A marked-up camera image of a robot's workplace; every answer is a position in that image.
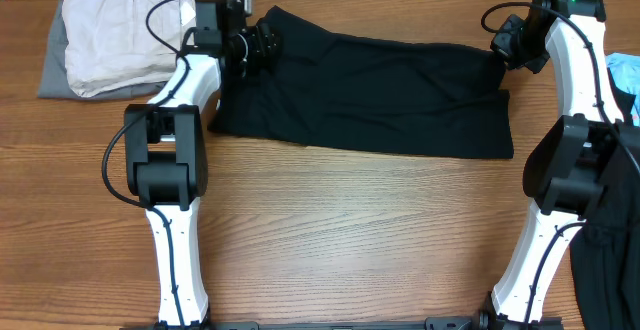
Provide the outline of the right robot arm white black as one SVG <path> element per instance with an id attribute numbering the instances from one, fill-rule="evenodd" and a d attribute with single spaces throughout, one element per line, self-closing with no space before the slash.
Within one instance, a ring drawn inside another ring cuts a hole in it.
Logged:
<path id="1" fill-rule="evenodd" d="M 509 265 L 475 316 L 429 318 L 428 329 L 559 329 L 543 318 L 549 286 L 575 235 L 639 170 L 639 130 L 624 122 L 605 54 L 603 0 L 531 0 L 509 16 L 491 48 L 509 69 L 554 67 L 558 119 L 529 155 L 526 223 Z"/>

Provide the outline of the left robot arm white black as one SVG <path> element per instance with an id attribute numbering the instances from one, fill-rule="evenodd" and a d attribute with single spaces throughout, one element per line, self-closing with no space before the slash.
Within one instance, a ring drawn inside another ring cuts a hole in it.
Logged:
<path id="1" fill-rule="evenodd" d="M 198 213 L 208 184 L 202 114 L 233 81 L 271 65 L 278 37 L 250 26 L 252 0 L 174 0 L 193 19 L 180 37 L 176 69 L 147 103 L 130 105 L 120 138 L 127 184 L 154 238 L 160 283 L 157 329 L 209 329 L 201 275 Z"/>

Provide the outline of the black t-shirt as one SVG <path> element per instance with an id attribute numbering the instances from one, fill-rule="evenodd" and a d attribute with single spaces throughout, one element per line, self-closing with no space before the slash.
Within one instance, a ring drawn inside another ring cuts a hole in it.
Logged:
<path id="1" fill-rule="evenodd" d="M 367 152 L 510 159 L 509 93 L 493 53 L 333 33 L 277 6 L 275 64 L 228 85 L 210 130 Z"/>

